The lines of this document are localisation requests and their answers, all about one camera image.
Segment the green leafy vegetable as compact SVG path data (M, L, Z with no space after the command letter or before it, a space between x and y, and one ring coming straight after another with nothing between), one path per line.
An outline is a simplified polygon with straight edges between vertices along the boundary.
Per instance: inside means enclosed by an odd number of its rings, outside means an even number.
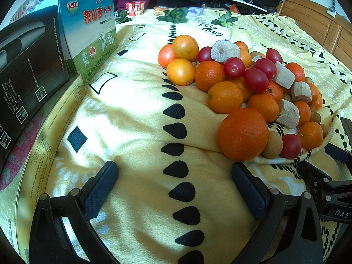
M169 23L185 23L187 22L188 8L174 8L172 10L165 10L164 14L157 17L159 22Z

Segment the orange kumquat fruit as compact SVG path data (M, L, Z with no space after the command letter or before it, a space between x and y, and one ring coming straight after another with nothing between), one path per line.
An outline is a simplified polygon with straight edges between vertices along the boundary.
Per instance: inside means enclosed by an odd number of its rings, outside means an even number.
M243 104L243 92L234 82L219 82L208 93L208 106L217 113L230 114Z

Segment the blue green food box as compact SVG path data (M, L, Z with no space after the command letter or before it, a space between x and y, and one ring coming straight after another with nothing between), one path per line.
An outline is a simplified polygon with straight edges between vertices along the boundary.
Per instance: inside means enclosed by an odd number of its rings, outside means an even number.
M43 0L32 11L57 6L73 74L90 83L117 49L113 0Z

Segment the black product box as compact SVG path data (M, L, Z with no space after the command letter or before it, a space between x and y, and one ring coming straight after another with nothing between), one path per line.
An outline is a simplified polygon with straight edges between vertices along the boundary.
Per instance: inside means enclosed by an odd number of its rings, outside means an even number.
M1 30L1 163L25 126L69 80L58 8L34 11Z

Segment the large orange tangerine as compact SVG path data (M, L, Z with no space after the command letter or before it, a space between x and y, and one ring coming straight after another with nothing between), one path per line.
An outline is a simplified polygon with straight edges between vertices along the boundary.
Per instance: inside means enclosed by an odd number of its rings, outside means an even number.
M216 140L229 159L248 161L258 157L266 147L267 123L259 112L239 108L221 122Z

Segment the white sugarcane piece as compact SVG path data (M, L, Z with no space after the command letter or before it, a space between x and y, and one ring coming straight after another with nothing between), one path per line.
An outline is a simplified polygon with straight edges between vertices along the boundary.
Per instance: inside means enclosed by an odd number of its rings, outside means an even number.
M233 57L240 57L240 48L227 40L218 40L211 48L211 58L219 63Z

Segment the red cherry tomato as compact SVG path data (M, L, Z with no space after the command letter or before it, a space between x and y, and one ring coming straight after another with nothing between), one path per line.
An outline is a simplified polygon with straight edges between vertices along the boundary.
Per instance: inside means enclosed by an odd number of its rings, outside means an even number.
M259 69L247 69L243 75L244 84L253 93L262 94L266 91L269 80L266 74Z

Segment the red snack packet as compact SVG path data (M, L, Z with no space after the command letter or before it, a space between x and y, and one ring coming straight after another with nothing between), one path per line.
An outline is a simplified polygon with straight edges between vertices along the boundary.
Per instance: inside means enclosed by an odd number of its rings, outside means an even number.
M144 13L144 1L127 2L126 10L129 17L139 16Z

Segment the flat yellow gift box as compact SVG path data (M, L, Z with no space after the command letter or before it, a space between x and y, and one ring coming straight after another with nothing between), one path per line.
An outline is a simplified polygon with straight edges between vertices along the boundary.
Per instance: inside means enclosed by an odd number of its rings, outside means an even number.
M85 96L82 76L72 77L40 109L24 133L17 165L1 175L1 230L16 256L29 263L29 236L36 203L45 192L48 175L64 132Z

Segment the wooden headboard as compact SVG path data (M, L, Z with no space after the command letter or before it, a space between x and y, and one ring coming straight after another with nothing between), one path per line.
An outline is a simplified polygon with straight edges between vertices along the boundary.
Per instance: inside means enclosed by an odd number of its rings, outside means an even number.
M309 0L284 0L277 7L279 15L293 18L324 49L351 68L351 23L339 14L330 16L327 10Z

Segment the yellow patterned bed sheet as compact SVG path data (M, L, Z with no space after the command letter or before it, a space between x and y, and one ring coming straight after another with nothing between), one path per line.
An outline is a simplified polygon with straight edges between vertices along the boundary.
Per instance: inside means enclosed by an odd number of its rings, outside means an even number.
M256 228L216 142L224 116L196 85L169 81L157 61L172 38L274 48L322 93L326 142L350 148L341 118L351 117L351 70L291 18L239 15L226 28L211 23L220 14L171 24L149 10L117 26L119 46L85 87L59 144L44 192L51 197L83 187L107 161L117 164L118 180L91 223L121 263L230 263Z

